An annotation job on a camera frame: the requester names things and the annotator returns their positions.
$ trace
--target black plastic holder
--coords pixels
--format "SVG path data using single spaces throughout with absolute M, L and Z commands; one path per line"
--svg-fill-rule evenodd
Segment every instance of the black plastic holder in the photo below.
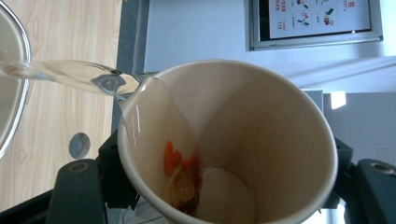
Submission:
M 338 174 L 322 208 L 346 202 L 347 224 L 396 223 L 396 167 L 382 161 L 351 162 L 353 150 L 335 138 Z M 99 148 L 96 160 L 61 168 L 54 189 L 0 213 L 0 223 L 107 223 L 107 208 L 135 209 L 139 194 L 126 176 L 117 131 Z

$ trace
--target sign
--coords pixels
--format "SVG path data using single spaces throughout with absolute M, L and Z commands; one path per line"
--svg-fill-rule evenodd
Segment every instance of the sign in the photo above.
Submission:
M 270 0 L 270 38 L 367 31 L 369 0 Z

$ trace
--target white wall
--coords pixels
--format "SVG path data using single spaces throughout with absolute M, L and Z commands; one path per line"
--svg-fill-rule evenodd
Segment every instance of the white wall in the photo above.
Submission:
M 354 149 L 352 160 L 374 159 L 396 165 L 396 93 L 352 93 L 346 105 L 332 110 L 323 99 L 324 115 L 335 137 Z
M 396 57 L 388 57 L 396 55 L 396 1 L 382 0 L 381 8 L 383 42 L 248 51 L 248 0 L 150 0 L 145 71 L 229 59 L 266 67 L 302 88 L 396 91 L 389 75 L 396 74 Z

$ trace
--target wooden table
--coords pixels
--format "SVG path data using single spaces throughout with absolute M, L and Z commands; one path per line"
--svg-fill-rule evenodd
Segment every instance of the wooden table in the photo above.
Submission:
M 121 0 L 4 0 L 26 29 L 32 58 L 82 60 L 115 67 Z M 21 123 L 0 160 L 0 211 L 53 188 L 73 161 L 69 141 L 91 139 L 86 158 L 110 136 L 112 98 L 56 83 L 31 81 Z

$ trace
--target paper cup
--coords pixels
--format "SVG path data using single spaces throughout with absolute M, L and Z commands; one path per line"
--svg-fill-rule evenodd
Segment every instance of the paper cup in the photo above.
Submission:
M 120 157 L 136 190 L 170 223 L 301 223 L 334 183 L 331 130 L 285 78 L 230 61 L 185 63 L 146 79 L 123 106 Z M 194 216 L 171 203 L 170 141 L 200 161 Z

